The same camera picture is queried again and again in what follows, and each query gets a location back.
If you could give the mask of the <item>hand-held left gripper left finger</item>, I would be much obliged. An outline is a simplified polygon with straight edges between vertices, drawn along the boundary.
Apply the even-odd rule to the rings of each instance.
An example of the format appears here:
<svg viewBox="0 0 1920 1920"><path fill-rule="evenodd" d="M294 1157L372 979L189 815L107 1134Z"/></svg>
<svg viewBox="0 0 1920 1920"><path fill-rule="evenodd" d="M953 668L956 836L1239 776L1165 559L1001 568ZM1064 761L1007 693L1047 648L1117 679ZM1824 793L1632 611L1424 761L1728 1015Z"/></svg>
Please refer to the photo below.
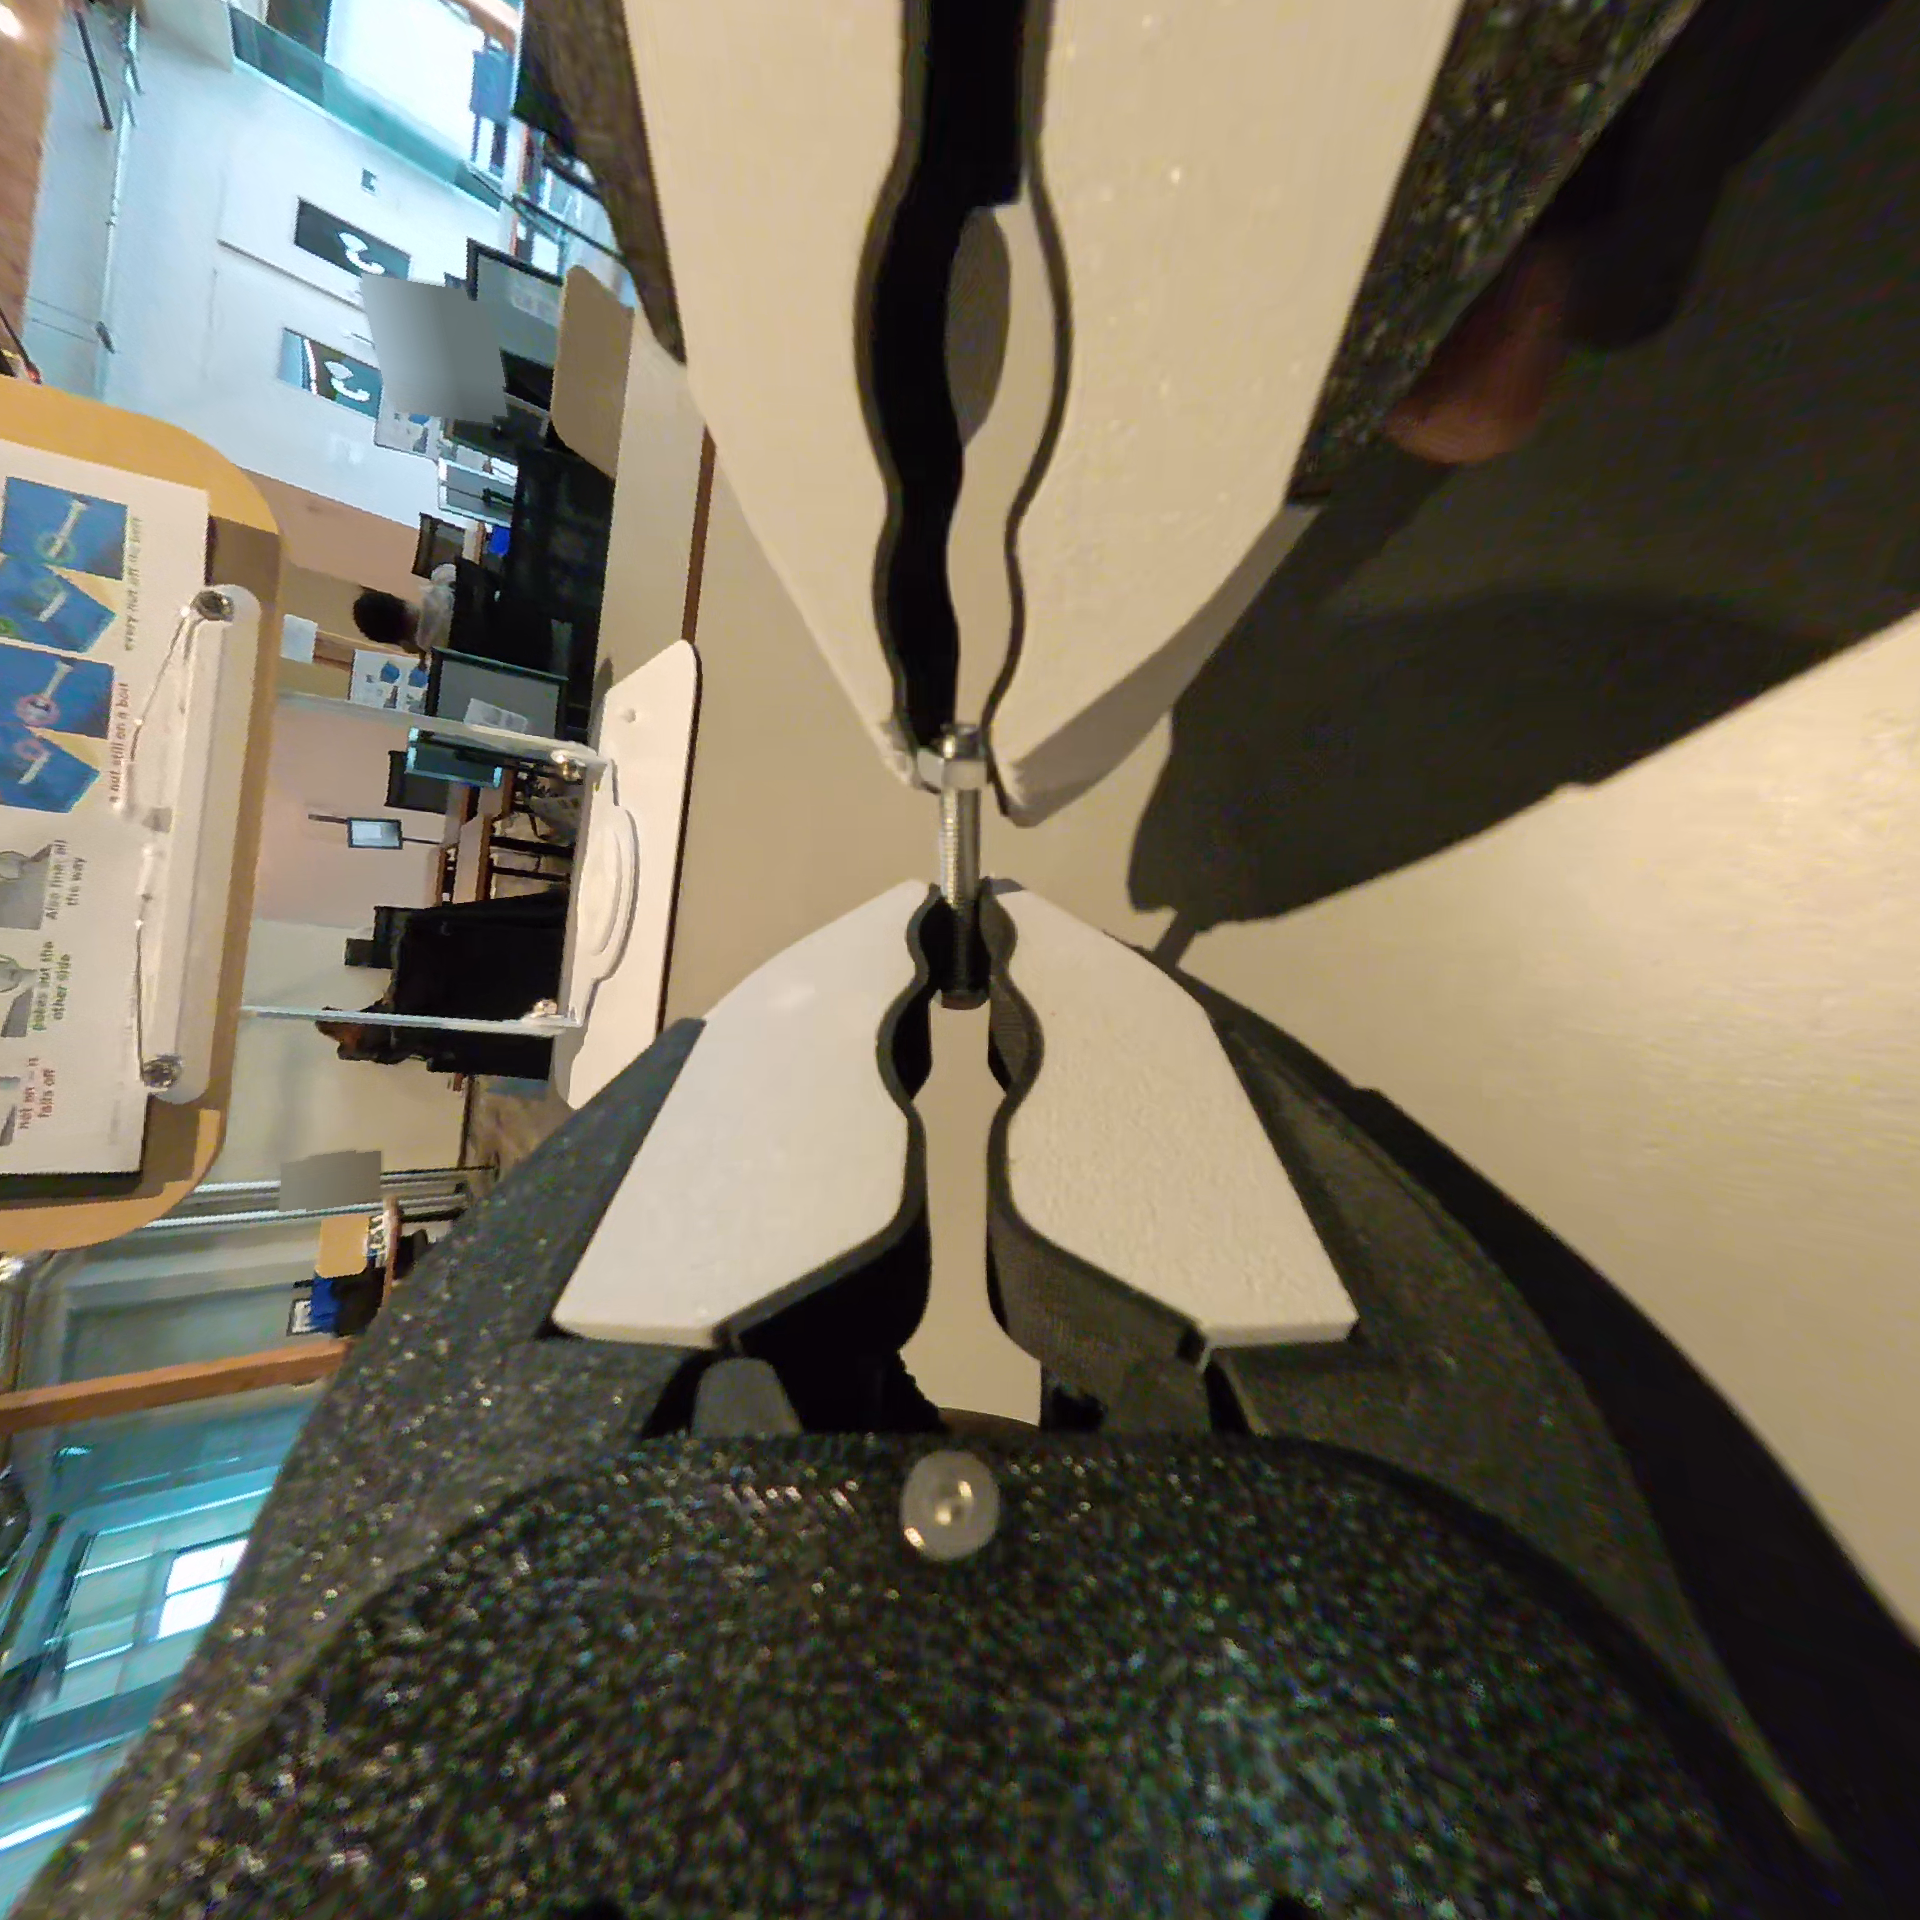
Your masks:
<svg viewBox="0 0 1920 1920"><path fill-rule="evenodd" d="M553 1326L587 1343L721 1348L925 1228L925 1125L896 1066L925 1012L899 882L731 986L648 1121Z"/></svg>

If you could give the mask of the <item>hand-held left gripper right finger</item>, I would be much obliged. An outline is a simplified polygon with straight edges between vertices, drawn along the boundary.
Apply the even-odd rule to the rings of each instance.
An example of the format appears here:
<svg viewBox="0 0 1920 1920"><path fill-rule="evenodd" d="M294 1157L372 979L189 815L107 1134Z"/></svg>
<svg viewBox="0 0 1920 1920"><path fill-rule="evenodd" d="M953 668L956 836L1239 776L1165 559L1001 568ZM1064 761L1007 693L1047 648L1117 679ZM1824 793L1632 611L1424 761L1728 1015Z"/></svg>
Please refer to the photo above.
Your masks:
<svg viewBox="0 0 1920 1920"><path fill-rule="evenodd" d="M990 1279L1048 1373L1330 1344L1349 1295L1199 995L997 882Z"/></svg>

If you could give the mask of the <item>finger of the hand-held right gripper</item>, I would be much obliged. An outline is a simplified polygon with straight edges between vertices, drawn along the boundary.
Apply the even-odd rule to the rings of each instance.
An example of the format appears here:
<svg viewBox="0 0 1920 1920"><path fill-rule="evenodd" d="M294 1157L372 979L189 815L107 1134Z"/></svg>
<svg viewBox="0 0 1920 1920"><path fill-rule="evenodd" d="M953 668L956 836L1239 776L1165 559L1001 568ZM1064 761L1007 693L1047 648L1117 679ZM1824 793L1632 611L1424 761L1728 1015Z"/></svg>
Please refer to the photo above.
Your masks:
<svg viewBox="0 0 1920 1920"><path fill-rule="evenodd" d="M1461 3L1056 3L1064 411L992 704L1036 827L1173 707L1307 530L1291 483Z"/></svg>
<svg viewBox="0 0 1920 1920"><path fill-rule="evenodd" d="M956 722L935 3L627 3L687 379L889 774Z"/></svg>

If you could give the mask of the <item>silver bolt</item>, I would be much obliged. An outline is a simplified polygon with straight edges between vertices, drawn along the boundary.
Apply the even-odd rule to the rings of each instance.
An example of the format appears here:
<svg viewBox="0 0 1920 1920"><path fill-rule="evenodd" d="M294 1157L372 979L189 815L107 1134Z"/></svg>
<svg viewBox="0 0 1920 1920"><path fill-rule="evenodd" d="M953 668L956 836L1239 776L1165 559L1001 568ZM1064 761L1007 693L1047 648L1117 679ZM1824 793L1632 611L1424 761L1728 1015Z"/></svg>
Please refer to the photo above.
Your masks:
<svg viewBox="0 0 1920 1920"><path fill-rule="evenodd" d="M948 909L944 1008L970 1012L987 995L980 959L982 804L990 764L977 725L948 725L929 757L937 789L937 864Z"/></svg>

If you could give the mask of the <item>person's right hand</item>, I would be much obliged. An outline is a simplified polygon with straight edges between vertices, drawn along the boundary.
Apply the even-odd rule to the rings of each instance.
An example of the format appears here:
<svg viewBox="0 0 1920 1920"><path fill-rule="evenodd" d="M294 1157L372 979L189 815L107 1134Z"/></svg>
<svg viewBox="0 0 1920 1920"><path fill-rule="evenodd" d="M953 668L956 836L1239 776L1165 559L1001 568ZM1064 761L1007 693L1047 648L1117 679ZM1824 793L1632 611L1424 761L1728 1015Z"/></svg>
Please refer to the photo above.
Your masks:
<svg viewBox="0 0 1920 1920"><path fill-rule="evenodd" d="M1437 467L1522 447L1567 355L1567 300L1567 246L1527 239L1385 418L1385 434Z"/></svg>

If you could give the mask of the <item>grey rounded board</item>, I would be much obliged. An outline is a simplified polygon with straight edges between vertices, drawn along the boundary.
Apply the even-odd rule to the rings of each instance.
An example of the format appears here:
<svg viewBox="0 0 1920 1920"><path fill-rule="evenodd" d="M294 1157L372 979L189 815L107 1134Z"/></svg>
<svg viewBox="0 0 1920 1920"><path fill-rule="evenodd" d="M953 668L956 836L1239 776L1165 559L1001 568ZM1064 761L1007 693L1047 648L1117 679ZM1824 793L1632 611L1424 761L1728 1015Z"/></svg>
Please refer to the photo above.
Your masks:
<svg viewBox="0 0 1920 1920"><path fill-rule="evenodd" d="M573 264L562 288L559 355L551 372L551 434L605 481L624 438L633 309L588 268Z"/></svg>

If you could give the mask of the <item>black box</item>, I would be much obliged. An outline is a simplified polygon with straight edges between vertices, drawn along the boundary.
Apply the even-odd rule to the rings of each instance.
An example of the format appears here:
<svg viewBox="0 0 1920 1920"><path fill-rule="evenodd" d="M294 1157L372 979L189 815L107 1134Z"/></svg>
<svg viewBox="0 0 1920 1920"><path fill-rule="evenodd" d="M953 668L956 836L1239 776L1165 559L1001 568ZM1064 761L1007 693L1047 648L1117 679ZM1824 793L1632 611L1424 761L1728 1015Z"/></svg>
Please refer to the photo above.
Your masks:
<svg viewBox="0 0 1920 1920"><path fill-rule="evenodd" d="M565 986L565 897L510 897L419 909L401 933L379 1012L412 1016L519 1022ZM551 1037L483 1037L448 1029L371 1029L367 1058L437 1072L542 1085Z"/></svg>

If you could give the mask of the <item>white sign stand base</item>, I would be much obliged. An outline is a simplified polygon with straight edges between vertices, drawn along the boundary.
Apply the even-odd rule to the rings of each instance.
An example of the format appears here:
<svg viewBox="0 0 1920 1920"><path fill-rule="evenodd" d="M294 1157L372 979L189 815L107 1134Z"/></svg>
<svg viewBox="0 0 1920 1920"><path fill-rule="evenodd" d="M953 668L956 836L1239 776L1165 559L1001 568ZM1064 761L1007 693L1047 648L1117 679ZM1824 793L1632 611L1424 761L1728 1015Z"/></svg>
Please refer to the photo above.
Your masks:
<svg viewBox="0 0 1920 1920"><path fill-rule="evenodd" d="M597 725L565 921L551 1085L573 1113L655 1037L667 1008L702 660L677 642L610 688Z"/></svg>

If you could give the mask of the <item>glass balcony railing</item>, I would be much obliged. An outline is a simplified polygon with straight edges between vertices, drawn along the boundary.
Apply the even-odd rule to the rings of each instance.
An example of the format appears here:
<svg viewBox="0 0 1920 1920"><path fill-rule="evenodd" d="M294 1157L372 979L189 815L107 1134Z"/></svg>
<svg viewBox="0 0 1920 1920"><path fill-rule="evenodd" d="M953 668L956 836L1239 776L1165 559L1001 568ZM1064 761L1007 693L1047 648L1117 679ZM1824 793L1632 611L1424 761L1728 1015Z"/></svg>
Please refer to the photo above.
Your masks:
<svg viewBox="0 0 1920 1920"><path fill-rule="evenodd" d="M232 57L422 174L498 204L519 13L466 3L229 3Z"/></svg>

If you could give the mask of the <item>wooden sign board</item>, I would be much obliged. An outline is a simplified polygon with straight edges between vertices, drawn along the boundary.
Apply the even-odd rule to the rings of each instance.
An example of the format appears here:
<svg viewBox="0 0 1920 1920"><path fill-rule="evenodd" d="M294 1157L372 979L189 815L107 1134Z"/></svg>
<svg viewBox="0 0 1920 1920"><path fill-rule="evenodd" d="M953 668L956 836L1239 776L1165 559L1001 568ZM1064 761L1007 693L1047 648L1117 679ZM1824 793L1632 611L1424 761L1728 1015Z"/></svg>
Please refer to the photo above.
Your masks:
<svg viewBox="0 0 1920 1920"><path fill-rule="evenodd" d="M246 757L232 807L236 850L213 995L213 1077L200 1102L163 1102L148 1121L138 1173L2 1178L2 1253L47 1253L85 1251L156 1222L207 1181L228 1145L272 761L281 535L261 483L179 424L7 375L2 438L207 492L207 576L246 588L261 604Z"/></svg>

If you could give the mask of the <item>white mounting plate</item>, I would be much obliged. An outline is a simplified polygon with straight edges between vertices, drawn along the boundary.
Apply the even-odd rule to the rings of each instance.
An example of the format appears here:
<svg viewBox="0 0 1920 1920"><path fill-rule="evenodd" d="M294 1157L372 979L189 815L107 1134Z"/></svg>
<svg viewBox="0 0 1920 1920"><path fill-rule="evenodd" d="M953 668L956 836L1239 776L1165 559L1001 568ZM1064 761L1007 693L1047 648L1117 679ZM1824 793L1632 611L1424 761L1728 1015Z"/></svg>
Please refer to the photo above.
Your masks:
<svg viewBox="0 0 1920 1920"><path fill-rule="evenodd" d="M135 830L131 1058L155 1102L213 1079L228 899L252 744L259 596L207 584L131 717L119 815Z"/></svg>

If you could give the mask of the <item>paper instruction sheet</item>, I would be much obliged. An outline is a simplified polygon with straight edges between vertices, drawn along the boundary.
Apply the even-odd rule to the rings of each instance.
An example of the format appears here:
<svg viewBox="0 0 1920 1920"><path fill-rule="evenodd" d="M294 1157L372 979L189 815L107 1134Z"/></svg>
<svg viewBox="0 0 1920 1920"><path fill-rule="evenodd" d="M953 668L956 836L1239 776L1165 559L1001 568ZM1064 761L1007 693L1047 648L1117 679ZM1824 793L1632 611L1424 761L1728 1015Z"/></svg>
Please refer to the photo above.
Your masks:
<svg viewBox="0 0 1920 1920"><path fill-rule="evenodd" d="M2 1178L142 1160L156 945L207 495L2 441Z"/></svg>

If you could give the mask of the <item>grid pane window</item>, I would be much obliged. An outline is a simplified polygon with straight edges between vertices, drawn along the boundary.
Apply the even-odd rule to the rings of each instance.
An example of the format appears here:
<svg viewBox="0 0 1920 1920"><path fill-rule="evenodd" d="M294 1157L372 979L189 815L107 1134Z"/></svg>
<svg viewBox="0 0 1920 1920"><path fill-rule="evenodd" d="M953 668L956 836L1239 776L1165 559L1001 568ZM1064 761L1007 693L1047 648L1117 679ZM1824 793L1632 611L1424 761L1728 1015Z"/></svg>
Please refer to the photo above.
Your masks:
<svg viewBox="0 0 1920 1920"><path fill-rule="evenodd" d="M264 1496L76 1537L2 1668L2 1867L74 1831L228 1599Z"/></svg>

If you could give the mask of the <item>black wall sign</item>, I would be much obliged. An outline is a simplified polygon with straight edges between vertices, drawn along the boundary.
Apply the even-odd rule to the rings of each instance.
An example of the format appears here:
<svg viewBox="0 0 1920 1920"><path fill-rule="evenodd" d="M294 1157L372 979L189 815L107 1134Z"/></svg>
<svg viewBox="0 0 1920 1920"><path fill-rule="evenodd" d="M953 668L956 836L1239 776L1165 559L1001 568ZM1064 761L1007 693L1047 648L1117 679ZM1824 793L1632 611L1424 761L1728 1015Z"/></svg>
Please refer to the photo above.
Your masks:
<svg viewBox="0 0 1920 1920"><path fill-rule="evenodd" d="M294 243L352 279L404 283L412 275L412 255L404 246L308 199L297 203Z"/></svg>
<svg viewBox="0 0 1920 1920"><path fill-rule="evenodd" d="M279 338L279 379L361 418L375 418L382 405L372 362L294 326Z"/></svg>

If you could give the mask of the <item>metal rail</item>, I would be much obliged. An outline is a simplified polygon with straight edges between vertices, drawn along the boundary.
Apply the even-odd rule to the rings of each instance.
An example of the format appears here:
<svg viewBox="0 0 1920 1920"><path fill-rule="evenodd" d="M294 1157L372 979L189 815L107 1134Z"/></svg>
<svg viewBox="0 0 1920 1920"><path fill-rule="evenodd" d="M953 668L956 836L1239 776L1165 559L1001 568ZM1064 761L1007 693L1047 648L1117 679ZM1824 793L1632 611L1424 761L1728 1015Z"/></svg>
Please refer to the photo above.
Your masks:
<svg viewBox="0 0 1920 1920"><path fill-rule="evenodd" d="M465 1166L389 1166L389 1171L308 1171L294 1178L207 1181L179 1208L148 1222L148 1235L236 1228L294 1228L302 1220L375 1211L393 1204L401 1216L445 1220L473 1195L493 1188L493 1163Z"/></svg>

